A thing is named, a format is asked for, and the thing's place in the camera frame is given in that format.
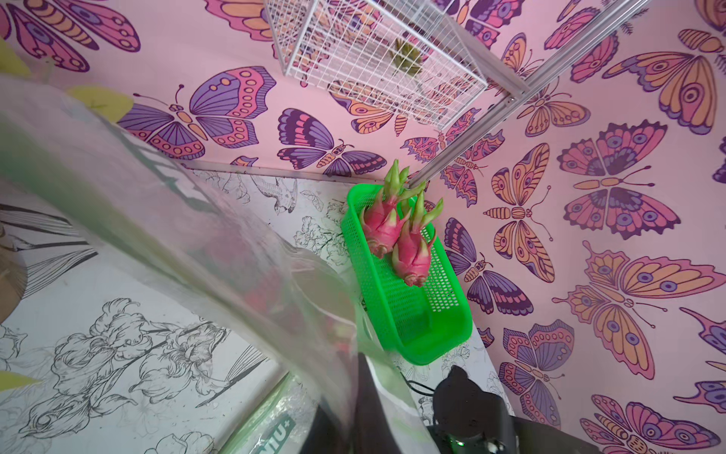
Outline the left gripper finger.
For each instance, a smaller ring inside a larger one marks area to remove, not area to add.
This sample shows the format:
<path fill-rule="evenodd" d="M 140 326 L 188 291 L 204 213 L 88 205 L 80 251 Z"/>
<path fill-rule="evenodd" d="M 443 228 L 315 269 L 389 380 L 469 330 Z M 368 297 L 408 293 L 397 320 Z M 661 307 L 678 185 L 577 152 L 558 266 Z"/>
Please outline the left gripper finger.
<path fill-rule="evenodd" d="M 357 454 L 401 454 L 385 416 L 366 356 L 358 354 L 358 385 L 351 442 Z"/>

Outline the pink dragon fruit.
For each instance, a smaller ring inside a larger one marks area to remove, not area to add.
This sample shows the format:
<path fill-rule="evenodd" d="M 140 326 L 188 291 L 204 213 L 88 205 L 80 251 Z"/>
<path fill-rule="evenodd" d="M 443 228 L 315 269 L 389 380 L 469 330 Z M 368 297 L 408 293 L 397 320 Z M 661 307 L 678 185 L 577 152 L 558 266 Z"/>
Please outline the pink dragon fruit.
<path fill-rule="evenodd" d="M 421 193 L 417 196 L 414 206 L 408 201 L 402 202 L 401 210 L 405 222 L 393 247 L 391 263 L 396 275 L 409 287 L 420 288 L 429 276 L 431 250 L 436 239 L 436 235 L 433 235 L 431 240 L 427 241 L 423 231 L 444 211 L 444 198 L 440 198 L 428 211 L 425 194 Z"/>
<path fill-rule="evenodd" d="M 402 218 L 399 217 L 398 204 L 406 202 L 414 196 L 419 196 L 425 189 L 424 183 L 405 189 L 408 174 L 410 174 L 410 168 L 407 166 L 400 170 L 399 161 L 395 160 L 372 205 L 359 213 L 362 231 L 374 257 L 384 258 L 392 252 L 404 222 L 410 217 L 408 214 Z"/>

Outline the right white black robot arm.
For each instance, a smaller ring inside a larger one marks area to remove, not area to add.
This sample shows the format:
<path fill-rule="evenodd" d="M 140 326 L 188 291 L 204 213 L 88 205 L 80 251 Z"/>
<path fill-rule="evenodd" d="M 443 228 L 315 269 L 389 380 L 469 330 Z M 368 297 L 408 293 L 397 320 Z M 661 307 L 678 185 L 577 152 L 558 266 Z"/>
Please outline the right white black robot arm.
<path fill-rule="evenodd" d="M 594 445 L 548 425 L 509 414 L 505 401 L 482 391 L 459 366 L 434 389 L 427 427 L 442 453 L 586 454 Z"/>

